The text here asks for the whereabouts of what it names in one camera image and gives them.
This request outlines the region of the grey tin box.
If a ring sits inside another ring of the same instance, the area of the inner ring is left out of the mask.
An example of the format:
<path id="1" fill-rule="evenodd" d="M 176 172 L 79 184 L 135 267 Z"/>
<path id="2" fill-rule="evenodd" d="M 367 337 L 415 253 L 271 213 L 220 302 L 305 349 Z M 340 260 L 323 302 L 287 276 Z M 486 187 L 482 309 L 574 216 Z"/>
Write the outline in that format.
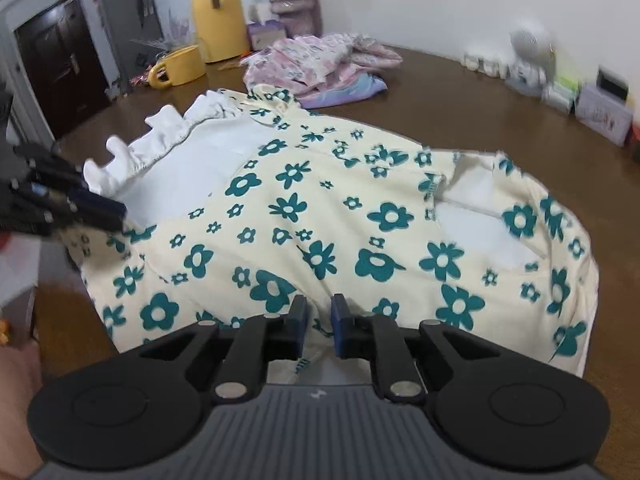
<path id="1" fill-rule="evenodd" d="M 617 146 L 624 146 L 634 113 L 622 100 L 594 84 L 584 84 L 575 107 L 576 118 Z"/>

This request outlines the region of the white astronaut robot figurine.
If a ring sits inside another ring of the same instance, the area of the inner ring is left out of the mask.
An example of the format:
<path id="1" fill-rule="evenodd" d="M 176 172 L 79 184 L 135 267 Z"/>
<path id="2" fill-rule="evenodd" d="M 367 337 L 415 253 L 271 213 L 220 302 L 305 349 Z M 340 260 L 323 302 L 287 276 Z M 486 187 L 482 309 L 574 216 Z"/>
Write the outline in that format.
<path id="1" fill-rule="evenodd" d="M 540 98 L 555 77 L 555 48 L 547 29 L 534 21 L 520 21 L 510 32 L 515 55 L 506 84 L 524 96 Z"/>

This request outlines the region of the green white small boxes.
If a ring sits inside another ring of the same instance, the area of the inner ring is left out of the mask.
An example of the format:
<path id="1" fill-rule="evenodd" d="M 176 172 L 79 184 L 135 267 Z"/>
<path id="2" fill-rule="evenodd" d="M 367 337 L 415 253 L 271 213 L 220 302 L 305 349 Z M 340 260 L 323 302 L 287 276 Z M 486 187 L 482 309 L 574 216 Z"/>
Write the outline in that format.
<path id="1" fill-rule="evenodd" d="M 557 76 L 554 81 L 546 85 L 541 99 L 555 110 L 570 115 L 575 111 L 580 90 L 582 90 L 582 83 L 579 80 Z"/>

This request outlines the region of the black small box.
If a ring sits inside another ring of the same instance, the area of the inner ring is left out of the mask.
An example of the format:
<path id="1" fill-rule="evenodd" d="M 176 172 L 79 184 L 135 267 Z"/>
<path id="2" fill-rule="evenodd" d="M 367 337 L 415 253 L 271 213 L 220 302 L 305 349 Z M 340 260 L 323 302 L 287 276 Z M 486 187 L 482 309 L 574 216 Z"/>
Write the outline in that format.
<path id="1" fill-rule="evenodd" d="M 597 87 L 622 102 L 628 99 L 629 87 L 626 81 L 602 66 L 597 73 Z"/>

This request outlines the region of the white small connectors row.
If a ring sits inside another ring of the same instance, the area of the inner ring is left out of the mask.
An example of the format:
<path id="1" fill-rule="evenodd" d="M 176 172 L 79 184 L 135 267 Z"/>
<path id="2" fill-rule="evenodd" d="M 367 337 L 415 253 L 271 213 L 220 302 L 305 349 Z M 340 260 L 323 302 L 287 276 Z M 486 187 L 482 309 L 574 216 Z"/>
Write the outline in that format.
<path id="1" fill-rule="evenodd" d="M 461 65 L 474 73 L 480 73 L 491 78 L 506 79 L 509 75 L 509 65 L 495 58 L 484 58 L 479 54 L 465 52 Z"/>

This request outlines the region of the blue purple garment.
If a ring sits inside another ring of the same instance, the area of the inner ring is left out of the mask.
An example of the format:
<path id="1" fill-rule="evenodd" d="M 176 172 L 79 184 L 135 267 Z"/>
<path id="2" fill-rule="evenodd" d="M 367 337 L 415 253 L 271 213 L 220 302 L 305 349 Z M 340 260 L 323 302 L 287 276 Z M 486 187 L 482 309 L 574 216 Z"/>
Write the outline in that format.
<path id="1" fill-rule="evenodd" d="M 307 110 L 334 107 L 370 99 L 387 89 L 387 84 L 382 78 L 369 73 L 361 73 L 344 88 L 332 88 L 309 96 L 300 96 L 297 101 Z"/>

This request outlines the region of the yellow mug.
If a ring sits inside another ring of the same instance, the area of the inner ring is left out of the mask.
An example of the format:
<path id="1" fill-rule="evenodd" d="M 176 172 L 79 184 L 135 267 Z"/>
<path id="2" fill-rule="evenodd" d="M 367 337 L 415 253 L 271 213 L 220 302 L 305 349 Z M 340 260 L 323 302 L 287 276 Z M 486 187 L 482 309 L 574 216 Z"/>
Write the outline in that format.
<path id="1" fill-rule="evenodd" d="M 184 47 L 165 55 L 149 71 L 149 85 L 156 90 L 182 86 L 206 75 L 198 46 Z"/>

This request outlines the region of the pink knitted vase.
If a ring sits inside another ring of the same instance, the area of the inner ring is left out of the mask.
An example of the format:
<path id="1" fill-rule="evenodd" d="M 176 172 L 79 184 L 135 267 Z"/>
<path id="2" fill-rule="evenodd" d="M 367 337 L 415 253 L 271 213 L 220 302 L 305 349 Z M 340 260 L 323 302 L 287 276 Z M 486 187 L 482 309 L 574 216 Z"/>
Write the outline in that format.
<path id="1" fill-rule="evenodd" d="M 269 0 L 270 11 L 281 22 L 288 36 L 317 36 L 317 0 Z"/>

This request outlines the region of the pink floral garment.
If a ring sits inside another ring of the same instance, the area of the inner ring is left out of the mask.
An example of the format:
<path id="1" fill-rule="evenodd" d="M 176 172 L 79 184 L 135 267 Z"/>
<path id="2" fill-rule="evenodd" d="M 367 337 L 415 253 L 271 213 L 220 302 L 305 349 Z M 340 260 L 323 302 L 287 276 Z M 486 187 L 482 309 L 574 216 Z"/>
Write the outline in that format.
<path id="1" fill-rule="evenodd" d="M 288 91 L 297 100 L 344 88 L 361 73 L 381 77 L 401 66 L 402 57 L 378 40 L 359 34 L 297 36 L 276 41 L 244 61 L 245 87 L 261 84 Z"/>

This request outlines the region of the cream green-flower garment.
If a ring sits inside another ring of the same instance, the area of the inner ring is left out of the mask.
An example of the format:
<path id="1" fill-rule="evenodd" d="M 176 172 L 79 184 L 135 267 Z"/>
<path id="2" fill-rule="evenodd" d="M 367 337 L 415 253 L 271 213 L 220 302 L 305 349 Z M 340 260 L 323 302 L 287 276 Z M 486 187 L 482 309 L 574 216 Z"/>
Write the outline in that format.
<path id="1" fill-rule="evenodd" d="M 90 188 L 120 231 L 64 243 L 107 335 L 127 351 L 195 322 L 237 328 L 311 305 L 303 355 L 324 359 L 330 300 L 402 327 L 432 318 L 581 375 L 598 308 L 587 231 L 503 153 L 433 150 L 305 110 L 284 89 L 209 91 L 148 132 L 108 140 Z"/>

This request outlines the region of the dark wooden door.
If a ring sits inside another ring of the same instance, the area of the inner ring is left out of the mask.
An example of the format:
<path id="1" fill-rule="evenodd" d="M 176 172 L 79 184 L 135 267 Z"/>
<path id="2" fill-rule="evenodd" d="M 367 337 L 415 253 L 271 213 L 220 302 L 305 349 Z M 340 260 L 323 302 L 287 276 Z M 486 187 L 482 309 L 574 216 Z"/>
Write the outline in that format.
<path id="1" fill-rule="evenodd" d="M 55 140 L 111 103 L 80 0 L 58 0 L 15 31 L 32 92 Z"/>

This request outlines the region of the yellow thermos jug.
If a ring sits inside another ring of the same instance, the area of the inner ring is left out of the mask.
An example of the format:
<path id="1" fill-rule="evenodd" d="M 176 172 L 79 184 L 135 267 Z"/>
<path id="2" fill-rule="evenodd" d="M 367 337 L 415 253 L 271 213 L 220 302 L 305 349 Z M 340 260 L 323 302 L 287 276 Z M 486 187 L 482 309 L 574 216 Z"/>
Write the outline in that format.
<path id="1" fill-rule="evenodd" d="M 192 0 L 196 39 L 205 64 L 250 50 L 241 0 Z"/>

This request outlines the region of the purple tissue box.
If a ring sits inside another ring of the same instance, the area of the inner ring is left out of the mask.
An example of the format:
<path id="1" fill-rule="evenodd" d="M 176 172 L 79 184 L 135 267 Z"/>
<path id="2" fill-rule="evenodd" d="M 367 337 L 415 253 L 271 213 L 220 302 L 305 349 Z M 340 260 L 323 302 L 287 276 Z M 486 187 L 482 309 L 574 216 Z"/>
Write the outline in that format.
<path id="1" fill-rule="evenodd" d="M 250 48 L 256 52 L 272 46 L 276 41 L 288 36 L 285 24 L 278 20 L 253 22 L 247 25 Z"/>

